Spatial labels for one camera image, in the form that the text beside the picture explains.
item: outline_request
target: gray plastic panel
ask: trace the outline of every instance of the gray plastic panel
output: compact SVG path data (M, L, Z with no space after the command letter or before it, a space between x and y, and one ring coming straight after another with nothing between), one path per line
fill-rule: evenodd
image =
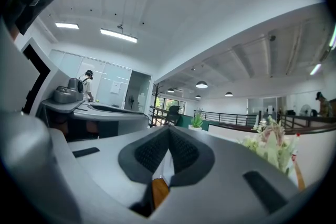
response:
M78 164L60 131L48 132L41 120L19 113L0 114L0 128L4 166L48 222L157 223L103 191Z

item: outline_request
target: flower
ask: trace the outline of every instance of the flower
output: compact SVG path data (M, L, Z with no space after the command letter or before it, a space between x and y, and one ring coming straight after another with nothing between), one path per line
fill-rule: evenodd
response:
M281 121L278 124L271 116L268 117L268 125L261 123L259 126L255 126L253 130L256 130L258 134L253 137L247 135L242 141L238 142L266 159L285 174L289 174L293 166L289 169L287 167L288 162L300 134L292 139L285 136L285 129L281 126Z

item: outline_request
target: black slot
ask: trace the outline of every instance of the black slot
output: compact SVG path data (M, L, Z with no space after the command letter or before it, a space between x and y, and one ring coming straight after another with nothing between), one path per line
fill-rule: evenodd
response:
M90 154L93 154L99 151L100 150L97 149L96 147L91 147L85 150L73 151L72 153L75 156L75 158L79 158L79 157L87 156L87 155L90 155Z
M283 196L257 171L247 172L243 177L270 214L287 203Z

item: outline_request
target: ceiling beam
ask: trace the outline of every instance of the ceiling beam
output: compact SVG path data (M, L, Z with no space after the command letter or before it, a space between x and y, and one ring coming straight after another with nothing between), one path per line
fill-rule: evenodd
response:
M330 38L333 34L334 31L334 24L331 24L330 22L325 23L324 25L324 31L323 31L323 36L321 38L321 43L318 44L315 54L311 60L311 62L309 63L311 66L314 66L316 64L318 64L320 62L320 59L324 53L324 48L328 48L329 47L329 42L330 42Z
M236 60L237 64L240 66L242 71L246 74L248 78L251 78L253 73L248 68L248 64L246 63L246 60L241 56L241 53L238 51L238 45L232 47L231 54L233 58Z
M186 81L171 78L171 79L167 80L167 84L169 85L168 88L170 88L170 87L172 87L172 88L184 88L186 90L195 92L195 89L189 88L190 84L187 84Z
M224 73L221 73L219 72L217 69L213 68L212 66L208 65L207 63L205 62L202 62L202 64L208 68L210 68L213 72L215 72L217 75L219 75L220 77L222 77L223 79L225 79L226 81L233 81L233 78L232 76L228 75L228 74L224 74Z
M293 47L287 64L286 75L290 75L296 66L300 47L302 44L302 33L303 33L303 24L301 23L298 27L296 27L295 30Z
M269 39L266 35L264 35L264 39L262 41L264 45L265 55L266 55L266 73L267 76L270 78L272 77L272 62L271 62L271 48L269 45Z

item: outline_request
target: glass wall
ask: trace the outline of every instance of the glass wall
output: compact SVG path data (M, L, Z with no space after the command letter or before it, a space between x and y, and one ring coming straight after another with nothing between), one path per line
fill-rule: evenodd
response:
M124 108L132 73L130 68L58 50L52 50L49 58L71 78L80 78L87 70L92 70L92 95L94 100L98 100L102 104ZM139 103L142 112L145 109L150 79L151 77L147 76L146 81L139 86L142 98Z
M145 112L151 76L136 71L132 72L127 89L125 109Z
M269 116L277 118L277 98L254 98L248 99L247 103L249 115L258 115L261 111L261 119L266 120Z
M130 69L106 63L97 92L99 103L108 104L116 108L124 108L130 77Z

